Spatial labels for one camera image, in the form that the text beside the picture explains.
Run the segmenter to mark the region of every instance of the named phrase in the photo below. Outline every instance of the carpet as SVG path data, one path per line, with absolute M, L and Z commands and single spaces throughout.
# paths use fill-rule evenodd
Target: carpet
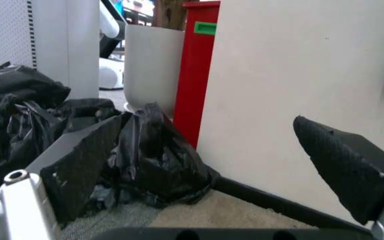
M 64 240 L 88 240 L 120 227 L 164 228 L 314 228 L 236 197 L 211 190 L 197 204 L 176 204 L 156 209 L 136 202 L 78 218 L 62 231 Z

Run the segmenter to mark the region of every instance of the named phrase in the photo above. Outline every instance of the white pegboard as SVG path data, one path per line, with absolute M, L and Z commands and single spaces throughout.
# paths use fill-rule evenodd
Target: white pegboard
M 28 0 L 0 0 L 0 65 L 10 61 L 34 66 L 30 4 Z

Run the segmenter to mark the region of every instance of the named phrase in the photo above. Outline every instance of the green sticker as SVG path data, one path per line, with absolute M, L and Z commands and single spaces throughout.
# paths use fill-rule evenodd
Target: green sticker
M 196 21 L 195 29 L 193 32 L 196 34 L 206 34 L 206 35 L 214 36 L 216 35 L 216 26 L 217 26 L 217 23 Z

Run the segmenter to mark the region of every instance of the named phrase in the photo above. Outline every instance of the white panel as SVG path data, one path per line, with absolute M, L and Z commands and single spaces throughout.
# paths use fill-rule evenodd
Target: white panel
M 26 0 L 0 0 L 0 65 L 7 61 L 33 66 Z
M 70 97 L 99 97 L 99 1 L 66 1 Z
M 384 149 L 384 1 L 222 1 L 202 159 L 227 178 L 353 221 L 301 148 L 297 115 Z
M 37 69 L 69 86 L 66 0 L 33 0 Z
M 33 0 L 37 69 L 71 88 L 69 98 L 99 92 L 99 1 Z

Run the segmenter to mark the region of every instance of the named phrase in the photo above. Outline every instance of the white planter pot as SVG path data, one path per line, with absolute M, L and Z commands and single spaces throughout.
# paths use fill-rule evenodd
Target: white planter pot
M 183 31 L 126 26 L 124 93 L 130 109 L 158 102 L 173 116 L 184 38 Z

